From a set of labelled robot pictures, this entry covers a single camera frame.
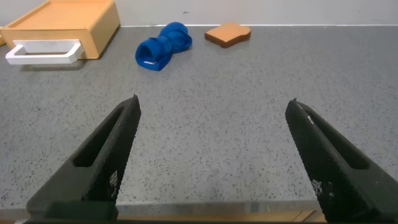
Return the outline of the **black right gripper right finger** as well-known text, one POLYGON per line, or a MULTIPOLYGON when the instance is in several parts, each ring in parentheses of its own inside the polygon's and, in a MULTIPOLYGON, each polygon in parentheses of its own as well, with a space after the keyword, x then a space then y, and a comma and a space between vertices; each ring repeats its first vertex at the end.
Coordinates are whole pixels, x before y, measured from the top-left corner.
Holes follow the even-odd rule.
POLYGON ((285 118, 326 221, 397 222, 397 181, 309 106, 289 101, 285 118))

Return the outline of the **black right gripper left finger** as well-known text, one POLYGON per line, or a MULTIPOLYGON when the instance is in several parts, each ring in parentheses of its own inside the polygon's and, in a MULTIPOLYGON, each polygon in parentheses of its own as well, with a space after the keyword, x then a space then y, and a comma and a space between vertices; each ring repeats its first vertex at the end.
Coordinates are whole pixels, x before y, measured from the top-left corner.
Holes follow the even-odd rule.
POLYGON ((115 204, 140 117, 136 95, 118 104, 30 198, 28 213, 42 216, 54 202, 115 204))

